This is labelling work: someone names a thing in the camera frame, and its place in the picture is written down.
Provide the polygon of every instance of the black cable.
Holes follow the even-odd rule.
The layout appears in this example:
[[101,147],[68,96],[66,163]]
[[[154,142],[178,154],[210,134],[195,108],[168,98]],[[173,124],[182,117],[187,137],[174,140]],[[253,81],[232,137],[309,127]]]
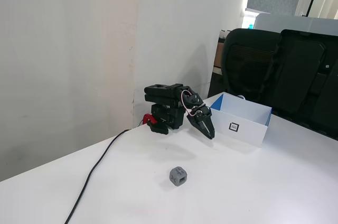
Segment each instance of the black cable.
[[113,144],[113,142],[114,142],[119,136],[121,136],[123,133],[125,133],[125,132],[127,132],[127,131],[129,131],[129,130],[124,130],[123,132],[121,132],[119,135],[117,135],[117,136],[110,142],[110,144],[108,145],[108,147],[107,147],[107,149],[105,150],[104,154],[101,156],[101,158],[98,160],[98,162],[97,162],[97,163],[94,165],[94,167],[91,169],[91,171],[89,172],[89,175],[88,175],[88,177],[87,177],[87,180],[86,180],[86,182],[84,183],[84,186],[83,186],[83,188],[82,188],[82,191],[80,192],[80,195],[79,195],[78,199],[76,200],[76,203],[75,203],[75,205],[74,205],[72,211],[70,212],[70,214],[69,214],[69,216],[68,216],[68,218],[67,218],[67,220],[65,221],[64,224],[67,224],[67,223],[69,222],[69,220],[72,218],[72,216],[73,216],[73,214],[74,214],[74,212],[75,212],[75,210],[76,210],[76,207],[78,206],[78,204],[79,204],[79,202],[80,202],[80,200],[81,200],[81,198],[82,198],[82,195],[83,195],[83,193],[84,193],[85,190],[86,190],[86,187],[87,187],[87,184],[88,184],[88,182],[89,182],[89,179],[90,179],[90,177],[91,177],[93,171],[94,171],[95,168],[97,167],[97,165],[99,165],[99,163],[102,161],[103,157],[105,157],[106,153],[108,152],[108,150],[109,150],[110,146]]
[[[138,126],[140,126],[142,122],[143,122],[143,119],[141,120],[141,122],[139,122]],[[138,126],[137,126],[137,127],[138,127]]]

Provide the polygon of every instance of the white cable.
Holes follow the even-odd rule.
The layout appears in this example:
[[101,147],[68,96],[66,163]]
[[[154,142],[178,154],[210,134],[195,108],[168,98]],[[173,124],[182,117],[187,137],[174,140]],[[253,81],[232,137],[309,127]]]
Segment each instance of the white cable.
[[192,94],[188,90],[183,90],[182,93],[181,93],[181,101],[182,101],[183,107],[185,108],[186,112],[188,112],[188,114],[193,117],[193,116],[196,115],[196,113],[194,115],[191,115],[191,113],[188,111],[187,107],[185,106],[184,101],[183,101],[183,93],[184,92],[188,92],[190,96],[192,96]]

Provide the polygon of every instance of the gray cube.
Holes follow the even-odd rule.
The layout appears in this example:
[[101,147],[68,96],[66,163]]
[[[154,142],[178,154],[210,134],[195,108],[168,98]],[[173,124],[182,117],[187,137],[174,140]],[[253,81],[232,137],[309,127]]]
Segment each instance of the gray cube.
[[176,167],[170,171],[169,179],[175,186],[180,186],[185,183],[187,173],[181,167]]

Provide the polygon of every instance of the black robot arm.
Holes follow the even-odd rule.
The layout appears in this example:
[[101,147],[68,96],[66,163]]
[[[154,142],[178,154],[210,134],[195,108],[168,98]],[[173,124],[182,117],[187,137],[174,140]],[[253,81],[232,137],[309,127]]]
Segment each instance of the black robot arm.
[[167,127],[178,129],[183,124],[183,116],[187,111],[191,125],[207,138],[214,138],[211,110],[190,87],[182,84],[153,85],[144,91],[146,101],[156,103],[152,105],[151,117],[148,116],[150,119],[146,119],[152,131],[168,134]]

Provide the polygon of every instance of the red clamp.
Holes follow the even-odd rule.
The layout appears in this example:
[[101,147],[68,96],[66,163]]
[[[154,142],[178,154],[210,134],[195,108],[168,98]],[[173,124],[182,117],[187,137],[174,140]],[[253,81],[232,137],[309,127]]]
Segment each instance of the red clamp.
[[143,125],[144,124],[147,124],[147,122],[150,121],[150,123],[152,124],[156,124],[157,123],[157,120],[152,116],[152,114],[146,114],[144,115],[143,117]]

